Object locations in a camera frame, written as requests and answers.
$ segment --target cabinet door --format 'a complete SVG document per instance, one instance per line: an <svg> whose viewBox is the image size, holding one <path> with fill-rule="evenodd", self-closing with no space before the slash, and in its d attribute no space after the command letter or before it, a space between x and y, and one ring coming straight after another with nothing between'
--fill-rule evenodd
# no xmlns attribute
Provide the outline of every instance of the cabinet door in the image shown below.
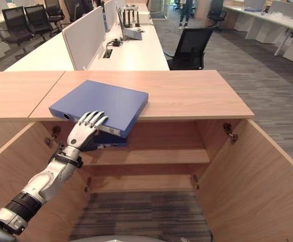
<svg viewBox="0 0 293 242"><path fill-rule="evenodd" d="M0 208L47 166L56 145L48 148L45 137L49 133L41 123L30 123L0 148ZM20 240L66 241L86 205L89 194L85 187L75 171L60 193L30 220Z"/></svg>
<svg viewBox="0 0 293 242"><path fill-rule="evenodd" d="M293 160L252 120L234 134L196 191L215 241L293 242Z"/></svg>

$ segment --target cabinet hinge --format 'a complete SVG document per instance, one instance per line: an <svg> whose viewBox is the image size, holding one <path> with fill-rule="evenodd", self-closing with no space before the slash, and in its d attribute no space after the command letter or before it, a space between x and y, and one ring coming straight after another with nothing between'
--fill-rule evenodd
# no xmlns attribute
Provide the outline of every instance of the cabinet hinge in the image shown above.
<svg viewBox="0 0 293 242"><path fill-rule="evenodd" d="M192 176L192 179L193 179L193 182L194 182L194 184L195 184L196 189L199 190L200 187L199 187L199 184L198 184L198 177L197 177L197 175L194 174L194 175Z"/></svg>
<svg viewBox="0 0 293 242"><path fill-rule="evenodd" d="M52 128L52 135L50 138L46 137L44 139L45 144L49 147L52 148L53 141L60 135L61 132L61 127L60 126L54 126Z"/></svg>
<svg viewBox="0 0 293 242"><path fill-rule="evenodd" d="M90 184L91 184L91 177L88 177L88 179L87 179L87 186L85 187L85 192L87 192L88 189L90 188Z"/></svg>
<svg viewBox="0 0 293 242"><path fill-rule="evenodd" d="M225 130L225 133L227 134L227 136L230 138L231 144L234 144L238 140L239 136L237 134L232 133L231 124L224 123L223 129Z"/></svg>

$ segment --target black mesh chair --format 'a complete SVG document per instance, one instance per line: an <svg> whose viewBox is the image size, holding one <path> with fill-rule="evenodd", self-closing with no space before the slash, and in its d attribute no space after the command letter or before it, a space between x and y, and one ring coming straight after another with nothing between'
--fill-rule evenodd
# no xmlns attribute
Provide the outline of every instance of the black mesh chair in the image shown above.
<svg viewBox="0 0 293 242"><path fill-rule="evenodd" d="M215 28L184 29L174 56L167 60L170 70L202 70L204 50Z"/></svg>
<svg viewBox="0 0 293 242"><path fill-rule="evenodd" d="M92 5L92 0L83 0L83 3L88 12L94 9L94 6Z"/></svg>
<svg viewBox="0 0 293 242"><path fill-rule="evenodd" d="M70 22L81 18L83 14L88 13L82 0L64 0L70 16Z"/></svg>
<svg viewBox="0 0 293 242"><path fill-rule="evenodd" d="M51 32L53 30L44 9L44 5L35 5L25 7L26 16L29 20L29 27L34 34L41 35L43 41L35 45L35 47L41 45L46 41L43 34Z"/></svg>
<svg viewBox="0 0 293 242"><path fill-rule="evenodd" d="M54 33L50 33L50 37L52 37L52 34L61 32L61 29L57 24L61 20L65 19L65 15L61 10L59 0L44 0L44 2L46 13L49 15L48 19L56 26L56 31Z"/></svg>
<svg viewBox="0 0 293 242"><path fill-rule="evenodd" d="M212 0L211 8L208 14L208 19L213 21L213 25L211 27L215 26L219 31L221 31L221 29L217 26L217 24L218 22L224 21L227 15L227 12L223 11L222 8L223 0Z"/></svg>
<svg viewBox="0 0 293 242"><path fill-rule="evenodd" d="M21 46L23 42L29 41L34 34L27 25L23 7L2 10L7 30L0 30L0 38L7 44L17 44ZM26 49L22 48L22 54L16 55L20 59L27 54Z"/></svg>

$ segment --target person's legs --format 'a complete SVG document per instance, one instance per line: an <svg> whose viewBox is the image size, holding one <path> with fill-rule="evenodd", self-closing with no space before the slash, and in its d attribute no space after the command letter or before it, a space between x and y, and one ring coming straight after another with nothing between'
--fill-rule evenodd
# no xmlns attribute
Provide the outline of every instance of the person's legs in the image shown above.
<svg viewBox="0 0 293 242"><path fill-rule="evenodd" d="M190 18L190 15L191 15L191 12L192 12L192 4L188 4L186 6L186 22L185 22L185 27L187 28L188 27L188 21L189 21L189 18Z"/></svg>
<svg viewBox="0 0 293 242"><path fill-rule="evenodd" d="M183 5L182 11L181 11L181 17L180 17L180 23L179 23L179 29L182 29L182 21L184 16L186 15L186 5Z"/></svg>

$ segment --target binder ring hole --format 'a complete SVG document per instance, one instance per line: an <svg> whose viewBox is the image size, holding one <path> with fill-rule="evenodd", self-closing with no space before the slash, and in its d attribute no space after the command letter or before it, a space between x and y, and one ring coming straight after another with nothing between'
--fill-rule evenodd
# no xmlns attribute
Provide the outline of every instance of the binder ring hole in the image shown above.
<svg viewBox="0 0 293 242"><path fill-rule="evenodd" d="M70 119L69 115L67 115L66 113L64 113L64 117L65 117L66 120Z"/></svg>

